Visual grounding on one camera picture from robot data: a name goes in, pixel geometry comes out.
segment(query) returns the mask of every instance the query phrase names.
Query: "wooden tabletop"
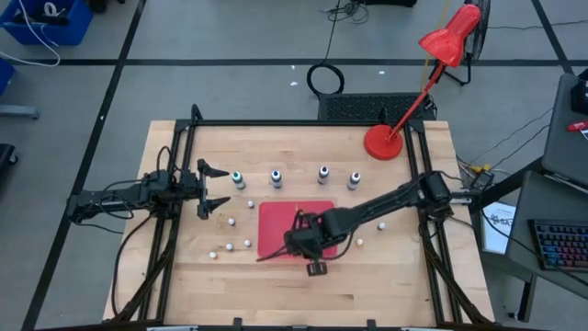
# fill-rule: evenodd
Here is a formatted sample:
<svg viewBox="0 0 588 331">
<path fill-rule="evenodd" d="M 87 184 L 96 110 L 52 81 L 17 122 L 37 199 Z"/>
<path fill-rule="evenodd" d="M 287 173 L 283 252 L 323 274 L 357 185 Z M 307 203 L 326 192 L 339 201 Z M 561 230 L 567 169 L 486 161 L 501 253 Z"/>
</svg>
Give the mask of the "wooden tabletop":
<svg viewBox="0 0 588 331">
<path fill-rule="evenodd" d="M 173 121 L 152 122 L 139 174 L 155 169 L 157 152 L 171 144 L 174 125 Z M 433 169 L 458 177 L 447 123 L 426 122 L 425 127 Z M 307 262 L 301 259 L 255 262 L 257 206 L 261 202 L 331 200 L 335 206 L 351 207 L 411 179 L 406 148 L 391 161 L 375 160 L 363 148 L 367 129 L 197 127 L 192 169 L 199 158 L 204 158 L 212 167 L 240 171 L 247 187 L 236 189 L 230 177 L 208 180 L 210 197 L 232 199 L 207 221 L 197 217 L 195 200 L 184 204 L 165 322 L 230 325 L 233 317 L 241 317 L 245 325 L 362 326 L 367 319 L 376 319 L 381 326 L 435 325 L 415 209 L 402 209 L 359 227 L 356 238 L 361 238 L 364 244 L 353 244 L 344 257 L 328 262 L 329 273 L 325 276 L 309 278 Z M 416 135 L 414 141 L 421 162 Z M 317 184 L 320 166 L 331 169 L 328 185 Z M 270 184 L 269 174 L 274 169 L 282 172 L 282 189 Z M 361 174 L 361 182 L 357 190 L 349 191 L 347 179 L 356 171 Z M 456 180 L 447 180 L 447 184 L 451 188 L 460 187 Z M 256 203 L 254 209 L 247 207 L 248 200 Z M 470 222 L 466 207 L 452 207 L 457 218 Z M 128 222 L 125 235 L 144 215 L 138 213 Z M 236 221 L 236 226 L 228 224 L 229 218 Z M 386 223 L 385 231 L 377 230 L 379 222 Z M 122 307 L 144 279 L 154 225 L 155 221 L 147 223 L 129 240 L 122 253 L 118 307 Z M 445 227 L 456 281 L 482 314 L 493 320 L 471 228 L 452 221 L 447 221 Z M 246 239 L 253 242 L 251 248 L 244 246 Z M 232 252 L 225 249 L 229 243 L 235 247 Z M 211 259 L 210 252 L 216 252 L 218 257 Z M 439 283 L 445 317 L 450 320 L 447 288 L 440 278 Z M 159 290 L 157 283 L 153 288 L 150 316 L 154 316 Z M 108 303 L 105 317 L 111 315 Z"/>
</svg>

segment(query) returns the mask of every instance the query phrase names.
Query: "blue bin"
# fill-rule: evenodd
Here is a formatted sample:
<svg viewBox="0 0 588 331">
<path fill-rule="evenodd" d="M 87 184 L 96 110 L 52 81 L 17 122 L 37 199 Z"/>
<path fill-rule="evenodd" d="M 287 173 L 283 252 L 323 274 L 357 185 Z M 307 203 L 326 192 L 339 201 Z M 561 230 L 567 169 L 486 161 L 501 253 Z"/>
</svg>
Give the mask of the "blue bin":
<svg viewBox="0 0 588 331">
<path fill-rule="evenodd" d="M 0 59 L 0 96 L 4 94 L 14 72 L 15 68 L 8 61 Z"/>
<path fill-rule="evenodd" d="M 39 10 L 43 10 L 46 2 L 51 2 L 57 7 L 59 12 L 62 8 L 69 10 L 67 17 L 70 24 L 66 26 L 46 25 L 41 31 L 44 24 L 30 22 L 31 27 L 37 35 L 51 45 L 52 40 L 58 45 L 79 45 L 84 38 L 85 32 L 92 21 L 92 12 L 85 4 L 84 0 L 22 0 L 27 13 L 30 15 Z M 8 7 L 0 17 L 0 27 L 6 29 L 18 42 L 23 45 L 40 45 L 40 41 L 30 32 L 27 24 L 16 24 L 12 20 L 14 16 L 20 13 L 20 3 L 18 0 L 10 1 Z"/>
</svg>

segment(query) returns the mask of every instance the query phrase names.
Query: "floor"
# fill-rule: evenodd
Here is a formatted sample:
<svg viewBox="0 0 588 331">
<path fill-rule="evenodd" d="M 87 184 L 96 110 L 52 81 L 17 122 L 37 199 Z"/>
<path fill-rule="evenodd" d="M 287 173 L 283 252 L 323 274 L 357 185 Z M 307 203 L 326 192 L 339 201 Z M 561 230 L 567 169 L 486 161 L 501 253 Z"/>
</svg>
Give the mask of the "floor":
<svg viewBox="0 0 588 331">
<path fill-rule="evenodd" d="M 6 3 L 0 0 L 0 7 Z M 309 59 L 324 56 L 331 28 L 318 10 L 335 3 L 111 1 L 105 15 L 94 17 L 80 46 L 59 48 L 62 66 L 17 66 L 0 102 L 35 106 L 41 117 L 0 119 L 0 142 L 16 145 L 20 155 L 0 191 L 0 262 L 5 266 L 0 268 L 0 330 L 18 329 L 23 322 L 95 125 L 104 127 L 86 189 L 135 177 L 149 122 L 186 118 L 194 102 L 207 119 L 315 119 L 318 102 L 305 77 L 314 63 Z M 346 64 L 339 66 L 345 73 L 345 92 L 418 91 L 423 72 L 419 60 L 425 53 L 417 41 L 435 29 L 443 3 L 373 6 L 368 23 L 337 24 L 330 58 Z M 449 13 L 461 3 L 451 1 Z M 551 23 L 588 18 L 583 0 L 568 0 L 565 6 L 557 0 L 540 4 Z M 128 38 L 133 17 L 138 27 L 130 36 L 134 38 Z M 535 25 L 541 21 L 532 1 L 492 1 L 491 27 Z M 572 67 L 576 74 L 588 66 L 588 49 L 583 47 L 588 37 L 582 28 L 554 27 L 568 63 L 583 65 Z M 21 46 L 3 30 L 0 45 L 13 56 L 50 58 L 46 50 Z M 481 58 L 470 85 L 459 87 L 442 79 L 432 93 L 439 119 L 449 121 L 458 154 L 465 160 L 548 110 L 563 74 L 561 59 L 543 29 L 490 29 Z M 465 74 L 464 68 L 452 71 Z M 327 73 L 317 72 L 316 80 L 323 89 L 336 84 Z M 498 162 L 547 122 L 548 116 L 538 120 L 479 162 Z M 545 138 L 543 132 L 500 168 L 514 172 L 534 160 Z M 514 204 L 516 196 L 505 201 Z M 96 222 L 123 228 L 117 220 L 96 217 Z M 100 321 L 119 243 L 116 234 L 70 230 L 37 327 Z M 485 273 L 499 322 L 558 330 L 581 329 L 588 323 L 586 300 L 542 280 L 530 323 L 509 319 L 506 313 L 516 310 L 522 283 L 492 268 Z"/>
</svg>

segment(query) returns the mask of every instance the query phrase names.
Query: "paper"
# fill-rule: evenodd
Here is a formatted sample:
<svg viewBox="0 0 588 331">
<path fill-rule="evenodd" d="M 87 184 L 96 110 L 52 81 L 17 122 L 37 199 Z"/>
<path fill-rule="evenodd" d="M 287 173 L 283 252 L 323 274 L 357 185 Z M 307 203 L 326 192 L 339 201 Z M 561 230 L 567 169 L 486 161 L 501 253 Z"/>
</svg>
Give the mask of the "paper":
<svg viewBox="0 0 588 331">
<path fill-rule="evenodd" d="M 503 234 L 510 235 L 511 227 L 513 225 L 513 219 L 515 218 L 516 207 L 505 205 L 500 202 L 494 202 L 493 204 L 484 208 L 484 213 L 488 216 L 489 221 L 500 230 Z M 494 230 L 489 222 L 482 216 L 482 250 L 485 252 L 491 252 L 496 254 L 502 254 L 506 252 L 506 245 L 508 244 L 508 238 L 502 234 L 499 234 Z"/>
</svg>

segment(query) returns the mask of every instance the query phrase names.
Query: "keyboard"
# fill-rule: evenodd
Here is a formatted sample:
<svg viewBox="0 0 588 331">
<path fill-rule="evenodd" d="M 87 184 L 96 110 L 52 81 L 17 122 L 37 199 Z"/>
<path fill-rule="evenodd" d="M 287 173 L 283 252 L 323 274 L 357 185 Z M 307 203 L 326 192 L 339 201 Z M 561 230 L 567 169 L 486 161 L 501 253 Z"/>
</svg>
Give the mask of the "keyboard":
<svg viewBox="0 0 588 331">
<path fill-rule="evenodd" d="M 544 270 L 588 272 L 588 222 L 529 220 L 535 249 Z"/>
</svg>

